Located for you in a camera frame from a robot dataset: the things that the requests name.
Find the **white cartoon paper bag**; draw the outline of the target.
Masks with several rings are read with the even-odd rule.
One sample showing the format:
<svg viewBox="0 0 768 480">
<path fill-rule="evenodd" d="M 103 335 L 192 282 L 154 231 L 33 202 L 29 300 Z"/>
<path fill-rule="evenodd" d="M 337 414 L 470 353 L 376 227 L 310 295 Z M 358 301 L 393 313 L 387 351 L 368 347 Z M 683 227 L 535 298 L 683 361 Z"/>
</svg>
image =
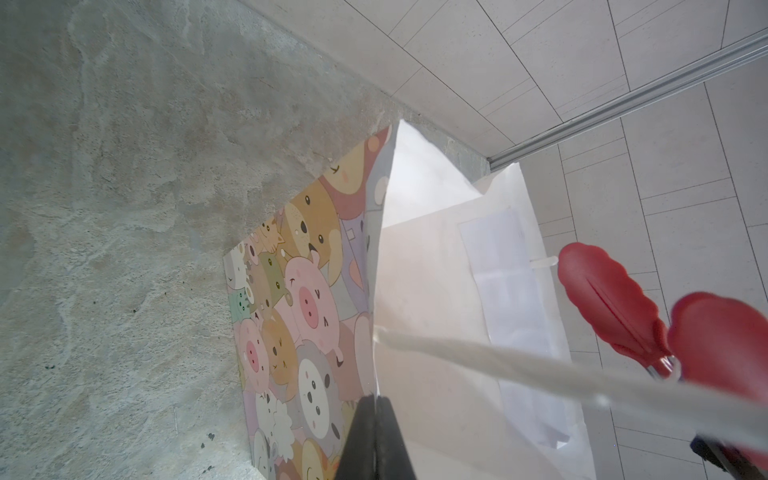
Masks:
<svg viewBox="0 0 768 480">
<path fill-rule="evenodd" d="M 257 477 L 335 479 L 375 395 L 417 479 L 591 479 L 585 406 L 677 423 L 701 457 L 765 478 L 767 402 L 614 351 L 560 251 L 518 166 L 471 182 L 406 122 L 358 144 L 224 258 Z"/>
</svg>

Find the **red kitchen tongs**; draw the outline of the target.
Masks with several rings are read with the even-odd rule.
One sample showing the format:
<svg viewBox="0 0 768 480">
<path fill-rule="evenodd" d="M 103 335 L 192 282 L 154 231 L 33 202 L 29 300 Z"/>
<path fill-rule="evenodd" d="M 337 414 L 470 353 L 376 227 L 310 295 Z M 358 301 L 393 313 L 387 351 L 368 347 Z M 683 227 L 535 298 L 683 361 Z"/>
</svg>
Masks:
<svg viewBox="0 0 768 480">
<path fill-rule="evenodd" d="M 580 242 L 560 251 L 557 275 L 596 335 L 653 378 L 767 402 L 767 319 L 755 308 L 693 292 L 675 303 L 665 324 L 620 263 Z"/>
</svg>

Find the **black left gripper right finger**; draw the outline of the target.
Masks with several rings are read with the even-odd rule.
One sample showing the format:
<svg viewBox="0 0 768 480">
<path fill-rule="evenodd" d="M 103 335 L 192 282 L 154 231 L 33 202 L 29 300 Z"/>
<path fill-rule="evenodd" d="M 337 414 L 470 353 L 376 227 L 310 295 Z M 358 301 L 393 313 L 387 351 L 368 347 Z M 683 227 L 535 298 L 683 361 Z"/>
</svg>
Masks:
<svg viewBox="0 0 768 480">
<path fill-rule="evenodd" d="M 375 399 L 375 478 L 417 479 L 392 403 L 383 396 Z"/>
</svg>

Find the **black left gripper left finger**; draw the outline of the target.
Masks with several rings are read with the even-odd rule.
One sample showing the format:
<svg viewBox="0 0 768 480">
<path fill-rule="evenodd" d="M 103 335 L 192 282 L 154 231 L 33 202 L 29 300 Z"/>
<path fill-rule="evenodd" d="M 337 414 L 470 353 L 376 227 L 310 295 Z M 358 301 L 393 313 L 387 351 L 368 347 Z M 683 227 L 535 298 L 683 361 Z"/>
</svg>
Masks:
<svg viewBox="0 0 768 480">
<path fill-rule="evenodd" d="M 336 480 L 376 478 L 376 396 L 363 397 L 355 410 L 342 451 Z"/>
</svg>

